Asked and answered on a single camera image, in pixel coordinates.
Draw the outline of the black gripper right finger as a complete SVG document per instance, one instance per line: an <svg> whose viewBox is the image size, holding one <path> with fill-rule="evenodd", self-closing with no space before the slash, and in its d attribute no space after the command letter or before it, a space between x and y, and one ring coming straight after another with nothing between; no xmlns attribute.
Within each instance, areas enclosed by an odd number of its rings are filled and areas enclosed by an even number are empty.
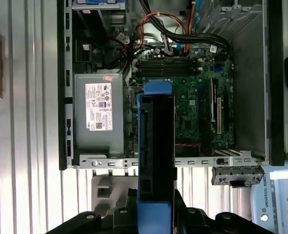
<svg viewBox="0 0 288 234"><path fill-rule="evenodd" d="M211 219L201 209L187 207L175 190L175 228L179 234L265 234L266 229L230 212Z"/></svg>

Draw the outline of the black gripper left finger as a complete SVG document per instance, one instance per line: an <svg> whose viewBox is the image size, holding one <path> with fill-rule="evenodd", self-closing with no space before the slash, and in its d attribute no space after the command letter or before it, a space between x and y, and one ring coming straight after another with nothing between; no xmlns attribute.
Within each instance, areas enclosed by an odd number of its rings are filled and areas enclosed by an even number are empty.
<svg viewBox="0 0 288 234"><path fill-rule="evenodd" d="M136 234L137 190L129 189L126 205L110 210L105 217L82 212L48 231L49 234Z"/></svg>

